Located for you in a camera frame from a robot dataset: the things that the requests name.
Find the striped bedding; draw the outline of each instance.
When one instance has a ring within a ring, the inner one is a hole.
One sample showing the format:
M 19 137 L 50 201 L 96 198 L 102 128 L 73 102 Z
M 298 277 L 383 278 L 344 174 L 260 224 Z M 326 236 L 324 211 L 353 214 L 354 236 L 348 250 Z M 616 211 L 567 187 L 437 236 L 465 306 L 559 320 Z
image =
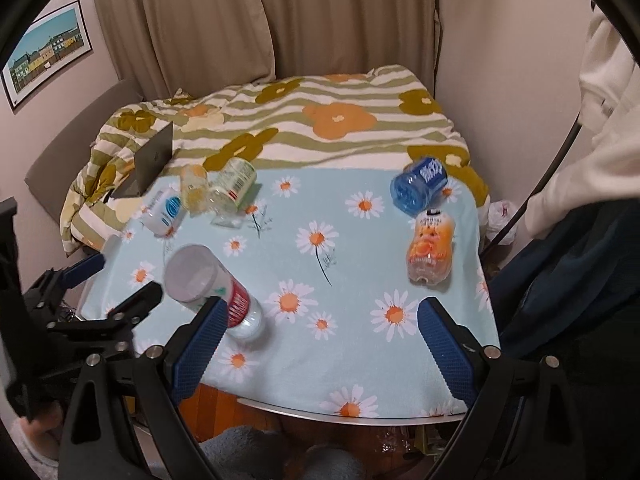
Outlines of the striped bedding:
M 106 200 L 107 193 L 132 169 L 135 151 L 169 121 L 175 153 L 164 174 L 178 175 L 188 164 L 217 171 L 234 155 L 258 170 L 401 170 L 433 155 L 469 186 L 477 206 L 488 203 L 466 142 L 437 102 L 411 71 L 383 66 L 367 74 L 231 86 L 202 98 L 179 91 L 172 99 L 117 110 L 67 194 L 60 218 L 67 253 L 81 244 L 100 250 L 139 210 L 140 200 Z

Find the bolt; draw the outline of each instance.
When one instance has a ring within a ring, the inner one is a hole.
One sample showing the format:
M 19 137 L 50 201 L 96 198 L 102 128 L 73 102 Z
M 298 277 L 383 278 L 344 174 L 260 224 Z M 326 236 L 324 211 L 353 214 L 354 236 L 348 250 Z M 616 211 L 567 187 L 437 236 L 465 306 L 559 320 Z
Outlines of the bolt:
M 149 359 L 156 359 L 162 355 L 163 351 L 164 347 L 162 347 L 161 345 L 153 345 L 146 349 L 145 355 Z
M 560 366 L 560 361 L 554 355 L 548 355 L 545 357 L 545 364 L 550 368 L 558 368 Z
M 95 366 L 100 362 L 100 355 L 99 354 L 91 354 L 87 359 L 86 359 L 86 363 L 89 366 Z
M 502 355 L 500 349 L 497 346 L 487 346 L 484 348 L 484 355 L 486 355 L 489 359 L 497 359 Z

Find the wooden floor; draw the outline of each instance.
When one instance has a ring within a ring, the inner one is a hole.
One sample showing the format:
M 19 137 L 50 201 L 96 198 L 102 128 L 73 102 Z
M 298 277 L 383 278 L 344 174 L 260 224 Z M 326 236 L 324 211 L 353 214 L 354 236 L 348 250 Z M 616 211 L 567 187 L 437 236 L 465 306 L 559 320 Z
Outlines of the wooden floor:
M 258 430 L 283 431 L 296 449 L 287 477 L 295 476 L 302 453 L 314 444 L 338 444 L 350 451 L 365 465 L 368 479 L 407 464 L 402 458 L 404 450 L 382 452 L 385 428 L 329 424 L 274 415 L 239 404 L 235 396 L 203 384 L 191 399 L 180 405 L 180 412 L 199 442 L 217 436 L 227 428 L 244 424 Z

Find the curtain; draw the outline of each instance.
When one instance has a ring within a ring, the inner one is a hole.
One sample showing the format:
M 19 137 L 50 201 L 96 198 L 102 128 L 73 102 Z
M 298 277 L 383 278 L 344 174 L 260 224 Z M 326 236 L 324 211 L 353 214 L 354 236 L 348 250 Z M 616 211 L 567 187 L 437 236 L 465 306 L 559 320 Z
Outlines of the curtain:
M 147 99 L 178 88 L 203 96 L 272 80 L 274 55 L 260 0 L 95 0 L 120 79 Z
M 402 64 L 433 91 L 435 0 L 262 0 L 278 77 Z

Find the white plastic bag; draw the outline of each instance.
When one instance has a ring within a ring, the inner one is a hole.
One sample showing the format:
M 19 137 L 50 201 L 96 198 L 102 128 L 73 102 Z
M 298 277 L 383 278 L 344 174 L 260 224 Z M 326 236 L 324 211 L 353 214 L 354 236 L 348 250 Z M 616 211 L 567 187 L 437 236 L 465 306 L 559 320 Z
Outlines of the white plastic bag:
M 509 220 L 516 214 L 518 208 L 513 202 L 508 200 L 500 200 L 500 202 L 493 202 L 489 206 L 489 225 L 486 229 L 486 237 L 489 240 L 493 240 L 495 236 L 501 231 L 501 229 L 508 224 Z M 507 235 L 500 240 L 498 245 L 510 245 L 516 239 L 517 225 L 507 233 Z

